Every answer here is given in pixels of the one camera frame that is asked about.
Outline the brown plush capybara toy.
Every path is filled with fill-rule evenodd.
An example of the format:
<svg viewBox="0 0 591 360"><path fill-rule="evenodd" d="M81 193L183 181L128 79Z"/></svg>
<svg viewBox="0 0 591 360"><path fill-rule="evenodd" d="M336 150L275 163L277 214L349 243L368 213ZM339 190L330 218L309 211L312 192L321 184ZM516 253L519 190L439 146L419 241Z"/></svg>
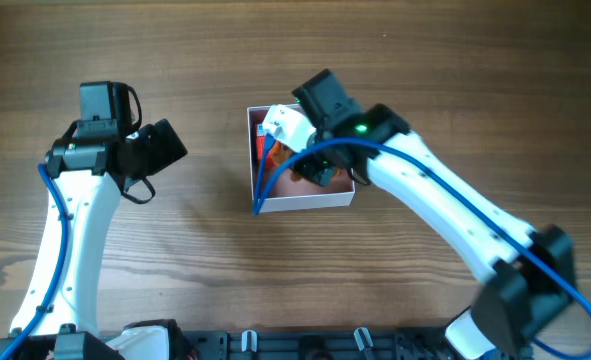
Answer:
<svg viewBox="0 0 591 360"><path fill-rule="evenodd" d="M276 142L269 151L269 158L275 167L281 166L294 154L293 150L288 146Z"/></svg>

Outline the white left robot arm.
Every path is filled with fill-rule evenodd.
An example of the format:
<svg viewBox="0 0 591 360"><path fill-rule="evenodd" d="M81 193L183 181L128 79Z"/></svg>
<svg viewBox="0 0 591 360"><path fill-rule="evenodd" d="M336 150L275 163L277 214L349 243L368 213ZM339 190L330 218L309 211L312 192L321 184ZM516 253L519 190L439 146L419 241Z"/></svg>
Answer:
<svg viewBox="0 0 591 360"><path fill-rule="evenodd" d="M10 326L18 340L64 325L97 330L97 289L110 224L121 200L187 153L170 123L143 124L135 90L121 82L83 83L79 119L45 154L38 172L48 210L27 293Z"/></svg>

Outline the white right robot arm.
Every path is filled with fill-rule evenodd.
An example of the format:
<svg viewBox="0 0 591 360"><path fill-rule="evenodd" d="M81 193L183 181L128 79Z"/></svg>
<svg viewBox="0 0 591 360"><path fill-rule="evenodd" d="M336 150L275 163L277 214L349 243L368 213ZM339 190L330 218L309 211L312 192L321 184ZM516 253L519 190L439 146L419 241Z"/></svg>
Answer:
<svg viewBox="0 0 591 360"><path fill-rule="evenodd" d="M561 228L537 231L496 207L439 161L389 107L362 110L330 70L292 93L315 129L307 146L329 144L317 158L349 168L398 198L480 283L474 302L445 331L461 356L492 348L517 356L571 304L571 296L535 264L541 261L568 285L576 284L573 242Z"/></svg>

